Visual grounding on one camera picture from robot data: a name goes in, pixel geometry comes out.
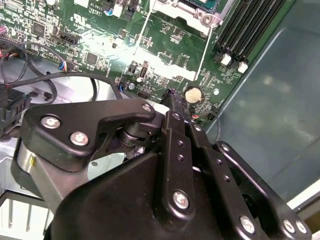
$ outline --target green circuit board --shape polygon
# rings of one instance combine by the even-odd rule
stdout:
[[[217,1],[216,11],[221,12],[228,1]],[[217,62],[212,51],[241,1],[232,1],[223,24],[212,30],[209,41],[205,35],[188,26],[184,19],[172,18],[159,11],[153,11],[146,22],[149,0],[138,1],[130,20],[124,17],[126,6],[120,17],[106,13],[106,0],[59,0],[55,6],[48,6],[46,0],[0,0],[0,24],[9,28],[6,38],[47,45],[72,63],[75,71],[95,72],[114,79],[117,84],[124,81],[124,91],[134,94],[143,91],[148,94],[148,99],[155,102],[160,102],[168,88],[183,93],[188,86],[200,86],[203,99],[195,105],[195,109],[197,113],[202,113],[213,106],[219,108],[242,77],[237,69]],[[249,64],[293,3],[294,0],[285,1],[248,56]],[[62,32],[78,36],[79,43],[61,42],[55,35]],[[58,62],[42,48],[33,46],[28,52]],[[181,76],[167,77],[167,68],[164,67],[161,74],[159,69],[154,72],[155,66],[150,65],[146,77],[139,79],[144,61],[149,59],[159,59],[165,66],[175,65],[190,72],[199,70],[199,75],[192,80]],[[137,63],[135,73],[129,72],[133,61]],[[129,89],[130,84],[134,84],[135,88]]]

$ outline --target black robotic arm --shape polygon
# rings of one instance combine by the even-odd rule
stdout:
[[[136,147],[144,154],[88,181],[91,161]],[[29,109],[11,172],[54,212],[48,240],[311,239],[229,144],[142,99]]]

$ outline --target white sticker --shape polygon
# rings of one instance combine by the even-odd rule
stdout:
[[[89,6],[89,0],[74,0],[73,2],[74,2],[74,4],[78,4],[86,9]]]

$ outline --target silver screw head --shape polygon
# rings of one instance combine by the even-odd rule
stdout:
[[[76,131],[71,134],[70,141],[77,146],[85,146],[89,143],[89,138],[83,132]]]
[[[136,88],[136,85],[135,85],[134,83],[130,83],[130,84],[128,85],[128,88],[129,88],[130,90],[133,90],[133,89]]]
[[[252,221],[247,216],[241,216],[240,222],[244,230],[246,230],[250,234],[255,233],[255,225],[252,223]]]
[[[203,23],[209,25],[212,22],[213,17],[211,15],[206,15],[203,17]]]
[[[187,209],[189,207],[188,197],[181,191],[173,193],[173,201],[180,209]]]
[[[143,104],[142,105],[142,108],[144,109],[144,110],[146,110],[147,112],[151,112],[152,110],[151,110],[151,107],[148,105],[148,104]]]
[[[222,144],[221,146],[222,146],[223,150],[225,150],[225,151],[227,151],[227,152],[230,151],[230,149],[229,149],[229,147],[228,147],[227,145]]]
[[[296,232],[294,226],[291,224],[291,222],[289,222],[289,220],[284,219],[283,224],[284,224],[285,229],[287,229],[289,233],[294,234]]]
[[[180,119],[181,119],[180,116],[179,116],[179,114],[177,114],[177,113],[172,114],[172,116],[173,116],[175,119],[177,119],[177,120],[180,120]]]
[[[201,127],[199,126],[199,125],[194,125],[194,128],[195,128],[195,130],[197,130],[197,131],[199,131],[199,132],[201,132],[202,131],[202,129],[201,129]]]
[[[213,95],[219,95],[220,90],[218,88],[213,89]]]
[[[45,116],[41,119],[41,124],[47,129],[57,129],[60,127],[61,122],[54,116]]]
[[[302,224],[300,221],[295,221],[296,226],[298,227],[299,231],[302,232],[303,234],[307,234],[307,229],[306,227]]]

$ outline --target ram slot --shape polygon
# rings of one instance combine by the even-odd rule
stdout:
[[[243,38],[248,37],[248,31],[250,30],[253,20],[255,17],[259,14],[261,9],[264,9],[264,7],[268,4],[268,0],[261,0],[261,1],[256,1],[255,2],[255,8],[252,8],[250,15],[245,19],[243,22],[243,26],[241,29],[239,29],[240,34],[237,35],[237,39],[234,39],[234,41],[229,45],[231,51],[234,51],[235,48],[237,47],[238,43],[241,42]]]
[[[230,20],[228,21],[228,23],[226,24],[222,34],[220,35],[217,44],[219,46],[225,47],[226,46],[226,41],[227,38],[230,37],[230,35],[232,35],[232,31],[235,30],[235,25],[237,22],[239,22],[239,19],[241,17],[241,15],[245,12],[245,10],[248,7],[248,0],[247,1],[240,1],[238,6],[236,7],[236,9],[234,10],[232,17],[230,18]]]
[[[266,0],[260,0],[260,1],[253,1],[253,3],[250,6],[250,9],[246,11],[244,14],[241,23],[237,26],[236,32],[233,35],[232,39],[227,43],[227,46],[232,51],[239,41],[239,39],[243,36],[244,32],[247,30],[248,25],[252,22],[252,19],[256,16],[256,14],[261,9],[261,6],[266,2]]]
[[[243,33],[242,38],[239,39],[237,44],[233,47],[233,54],[237,55],[242,47],[253,37],[254,32],[263,23],[266,15],[270,12],[270,9],[274,5],[276,0],[265,0],[263,5],[260,6],[258,12],[252,17],[250,25]]]
[[[267,28],[269,27],[270,23],[273,21],[273,19],[276,17],[282,6],[285,4],[286,0],[279,0],[268,15],[267,19],[264,21],[263,25],[261,26],[259,32],[257,32],[254,36],[254,38],[250,41],[246,49],[243,49],[240,54],[246,58],[251,53],[257,42],[260,40],[261,36],[265,33]]]
[[[234,49],[234,53],[241,55],[241,53],[247,48],[249,42],[254,38],[255,33],[259,31],[261,25],[264,23],[269,13],[272,11],[276,2],[277,0],[268,1],[268,5],[265,8],[263,8],[263,11],[261,11],[256,16],[256,19],[252,21],[253,25],[249,28],[246,37],[238,44],[237,48]]]

